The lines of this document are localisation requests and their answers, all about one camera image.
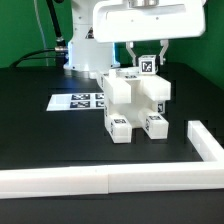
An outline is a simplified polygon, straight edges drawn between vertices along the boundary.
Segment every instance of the white cube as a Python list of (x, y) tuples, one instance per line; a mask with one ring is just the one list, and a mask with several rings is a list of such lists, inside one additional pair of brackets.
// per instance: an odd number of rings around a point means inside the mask
[(143, 55), (138, 59), (139, 74), (152, 75), (156, 74), (156, 55)]
[(114, 143), (131, 142), (132, 127), (125, 116), (111, 115), (110, 119), (110, 136)]

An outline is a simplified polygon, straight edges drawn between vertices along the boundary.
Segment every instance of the white block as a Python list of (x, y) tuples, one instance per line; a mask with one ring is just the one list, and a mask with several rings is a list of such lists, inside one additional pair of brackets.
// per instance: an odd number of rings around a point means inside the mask
[(104, 125), (108, 132), (110, 132), (110, 126), (111, 126), (111, 114), (117, 114), (117, 110), (115, 108), (115, 105), (111, 103), (109, 98), (105, 95), (104, 96)]
[(139, 112), (142, 128), (151, 139), (166, 139), (169, 123), (157, 112), (143, 109)]
[(107, 166), (0, 171), (0, 198), (105, 193)]
[(116, 78), (117, 77), (117, 70), (119, 70), (119, 68), (118, 69), (110, 69), (109, 70), (109, 77), (110, 78)]
[(109, 193), (224, 188), (222, 162), (111, 165)]
[(171, 97), (171, 83), (157, 75), (142, 79), (140, 89), (153, 101), (166, 101)]
[(143, 55), (138, 59), (139, 74), (152, 75), (156, 74), (156, 55)]
[(114, 143), (131, 142), (132, 127), (125, 116), (110, 115), (109, 133)]
[(131, 103), (131, 86), (122, 78), (105, 77), (104, 93), (113, 104)]
[(188, 122), (187, 136), (204, 161), (224, 161), (223, 148), (200, 121)]

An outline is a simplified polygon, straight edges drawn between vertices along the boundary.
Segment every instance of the green background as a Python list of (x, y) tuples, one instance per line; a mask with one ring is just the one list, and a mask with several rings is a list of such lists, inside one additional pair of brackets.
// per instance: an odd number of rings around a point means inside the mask
[[(73, 33), (70, 0), (55, 7), (63, 36), (69, 41)], [(47, 46), (54, 47), (55, 35), (46, 1), (38, 0), (38, 8)], [(170, 40), (167, 61), (186, 63), (224, 89), (224, 1), (208, 0), (205, 12), (205, 34), (200, 38)], [(33, 0), (1, 0), (0, 15), (0, 67), (9, 66), (26, 53), (43, 49)], [(118, 44), (117, 48), (121, 63), (130, 63), (124, 44)], [(159, 49), (159, 42), (136, 44), (138, 54), (158, 53)], [(23, 62), (21, 66), (45, 63), (35, 60)]]

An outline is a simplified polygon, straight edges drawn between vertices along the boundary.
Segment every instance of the white wall segment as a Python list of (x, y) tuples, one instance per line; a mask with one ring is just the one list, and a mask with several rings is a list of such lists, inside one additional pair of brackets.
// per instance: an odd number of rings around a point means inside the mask
[(0, 198), (224, 188), (224, 151), (209, 135), (201, 122), (189, 122), (188, 136), (203, 141), (209, 162), (2, 170)]

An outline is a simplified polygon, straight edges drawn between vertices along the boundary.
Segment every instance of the black table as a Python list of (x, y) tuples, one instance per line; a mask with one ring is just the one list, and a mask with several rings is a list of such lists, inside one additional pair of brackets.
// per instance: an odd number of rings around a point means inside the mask
[[(224, 144), (224, 91), (184, 64), (160, 74), (172, 84), (167, 140), (142, 129), (114, 144), (103, 110), (46, 112), (52, 94), (101, 92), (95, 80), (54, 67), (0, 69), (0, 169), (200, 161), (186, 137), (201, 120)], [(0, 200), (1, 223), (223, 223), (224, 190)]]

